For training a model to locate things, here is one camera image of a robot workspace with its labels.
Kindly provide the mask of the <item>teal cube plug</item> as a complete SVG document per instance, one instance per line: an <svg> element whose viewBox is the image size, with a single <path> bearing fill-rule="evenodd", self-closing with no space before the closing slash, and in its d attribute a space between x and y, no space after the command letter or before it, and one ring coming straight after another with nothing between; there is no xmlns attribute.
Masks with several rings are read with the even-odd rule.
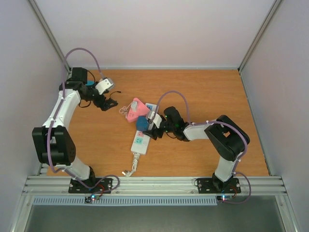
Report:
<svg viewBox="0 0 309 232"><path fill-rule="evenodd" d="M87 84L86 84L86 86L93 86L95 84L95 82L94 81L87 81Z"/></svg>

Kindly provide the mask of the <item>white power strip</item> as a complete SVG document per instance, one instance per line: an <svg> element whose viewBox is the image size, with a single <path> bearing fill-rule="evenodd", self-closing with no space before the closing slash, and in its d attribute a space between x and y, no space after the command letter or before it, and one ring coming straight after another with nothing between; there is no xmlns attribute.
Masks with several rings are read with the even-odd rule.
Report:
<svg viewBox="0 0 309 232"><path fill-rule="evenodd" d="M150 111L154 111L157 107L156 104L152 103L145 103L145 105L150 109ZM153 123L150 124L149 130L153 128ZM133 143L131 146L131 152L137 153L140 155L145 155L147 153L148 145L150 142L150 137L147 135L144 135L141 131L136 130L135 137L133 139Z"/></svg>

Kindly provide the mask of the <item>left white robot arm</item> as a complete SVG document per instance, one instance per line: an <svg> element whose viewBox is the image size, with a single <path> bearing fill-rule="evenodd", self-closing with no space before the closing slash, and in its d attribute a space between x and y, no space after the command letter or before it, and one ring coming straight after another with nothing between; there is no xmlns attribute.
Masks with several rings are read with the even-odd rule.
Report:
<svg viewBox="0 0 309 232"><path fill-rule="evenodd" d="M58 99L50 116L41 127L35 127L32 131L39 162L49 165L55 174L65 172L70 175L70 192L91 193L103 181L96 178L93 168L76 155L76 146L69 134L75 109L81 101L92 103L102 111L117 105L116 101L105 96L114 87L113 81L103 77L87 85L88 74L85 68L71 68L70 74L59 86Z"/></svg>

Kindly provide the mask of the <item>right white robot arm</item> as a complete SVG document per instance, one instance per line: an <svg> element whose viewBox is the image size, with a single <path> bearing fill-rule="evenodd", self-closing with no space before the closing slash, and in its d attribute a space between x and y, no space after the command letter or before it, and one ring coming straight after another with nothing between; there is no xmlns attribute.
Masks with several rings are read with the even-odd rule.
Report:
<svg viewBox="0 0 309 232"><path fill-rule="evenodd" d="M234 189L232 185L234 172L241 157L247 152L249 136L228 116L221 115L216 120L204 123L185 122L178 110L171 106L164 110L164 115L150 111L146 119L153 123L152 129L143 134L156 140L164 133L173 133L176 139L189 142L209 140L220 155L218 166L206 185L198 184L199 191L226 193Z"/></svg>

